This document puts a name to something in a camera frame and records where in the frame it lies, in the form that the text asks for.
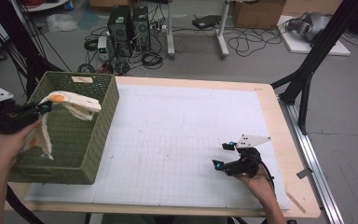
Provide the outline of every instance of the green wicker basket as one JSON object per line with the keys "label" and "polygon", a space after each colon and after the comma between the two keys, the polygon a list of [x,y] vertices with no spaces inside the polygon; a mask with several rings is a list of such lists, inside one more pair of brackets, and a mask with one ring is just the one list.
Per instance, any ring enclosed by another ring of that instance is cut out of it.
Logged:
{"label": "green wicker basket", "polygon": [[102,110],[93,120],[81,120],[63,106],[53,106],[48,115],[48,134],[54,160],[41,158],[40,147],[31,148],[18,157],[9,181],[93,184],[118,102],[115,77],[46,72],[30,101],[40,101],[52,91],[71,91],[97,99]]}

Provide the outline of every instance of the gray floor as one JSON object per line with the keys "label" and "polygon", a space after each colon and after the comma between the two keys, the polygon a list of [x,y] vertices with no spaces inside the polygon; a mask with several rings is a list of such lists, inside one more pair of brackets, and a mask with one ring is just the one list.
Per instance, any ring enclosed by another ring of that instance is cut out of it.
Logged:
{"label": "gray floor", "polygon": [[[36,14],[40,20],[53,13],[66,13],[61,8]],[[70,14],[76,21],[84,19],[85,10]],[[191,27],[191,18],[179,22]],[[48,40],[75,71],[85,62],[84,37],[90,31],[105,26],[99,19],[88,30],[47,34]],[[285,77],[304,61],[306,55],[289,53],[286,46],[267,45],[265,49],[242,58],[230,49],[230,56],[220,58],[220,50],[212,33],[175,33],[177,54],[174,60],[165,57],[158,70],[148,70],[148,77],[219,80],[233,82],[272,83]],[[342,40],[350,57],[328,56],[312,80],[307,128],[325,178],[346,223],[358,223],[358,48]],[[49,60],[64,68],[51,49]],[[145,71],[135,68],[128,76],[145,77]],[[13,92],[23,103],[21,84],[11,60],[0,61],[0,87]],[[84,214],[37,213],[47,223],[84,223]],[[317,219],[299,219],[299,223],[328,223],[324,212]],[[260,223],[259,218],[250,223]],[[16,214],[7,212],[5,223],[24,223]]]}

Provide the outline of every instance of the desktop computer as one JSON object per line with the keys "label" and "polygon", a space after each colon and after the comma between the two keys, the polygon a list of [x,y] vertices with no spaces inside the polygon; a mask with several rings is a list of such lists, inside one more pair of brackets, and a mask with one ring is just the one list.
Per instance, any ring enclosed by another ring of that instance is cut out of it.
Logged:
{"label": "desktop computer", "polygon": [[130,57],[135,48],[130,6],[113,6],[107,28],[116,56]]}
{"label": "desktop computer", "polygon": [[135,33],[136,49],[150,51],[150,25],[149,10],[147,7],[135,7],[132,14],[132,22]]}

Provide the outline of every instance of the white rag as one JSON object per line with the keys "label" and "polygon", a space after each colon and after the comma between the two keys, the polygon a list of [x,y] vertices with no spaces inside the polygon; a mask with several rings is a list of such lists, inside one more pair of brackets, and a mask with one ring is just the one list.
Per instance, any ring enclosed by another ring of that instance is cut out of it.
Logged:
{"label": "white rag", "polygon": [[[69,91],[53,91],[40,104],[51,101],[54,105],[61,104],[78,119],[92,120],[94,112],[101,110],[98,100]],[[52,144],[48,136],[48,113],[42,115],[42,122],[28,135],[23,151],[32,147],[41,147],[42,157],[53,160]]]}

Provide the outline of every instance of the hand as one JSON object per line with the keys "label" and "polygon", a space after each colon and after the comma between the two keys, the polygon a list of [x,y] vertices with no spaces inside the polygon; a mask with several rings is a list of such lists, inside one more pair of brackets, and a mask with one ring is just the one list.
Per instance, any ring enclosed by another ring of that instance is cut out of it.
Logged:
{"label": "hand", "polygon": [[27,135],[40,123],[40,119],[13,134],[0,133],[0,165],[8,170],[16,163],[17,155],[25,144]]}
{"label": "hand", "polygon": [[235,178],[246,185],[263,206],[266,203],[276,201],[275,194],[267,180],[266,173],[261,167],[258,168],[257,174],[252,178],[247,175],[236,175]]}

